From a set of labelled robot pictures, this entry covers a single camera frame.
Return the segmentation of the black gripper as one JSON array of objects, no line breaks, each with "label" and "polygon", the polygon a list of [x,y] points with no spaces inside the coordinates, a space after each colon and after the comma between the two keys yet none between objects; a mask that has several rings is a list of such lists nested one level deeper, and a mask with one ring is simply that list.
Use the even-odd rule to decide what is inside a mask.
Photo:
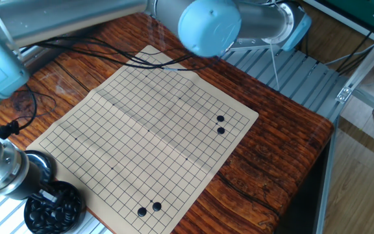
[{"label": "black gripper", "polygon": [[44,205],[57,208],[63,201],[63,193],[53,188],[40,188],[49,182],[49,161],[36,155],[26,155],[17,177],[9,184],[4,196],[14,200],[24,200],[31,196]]}]

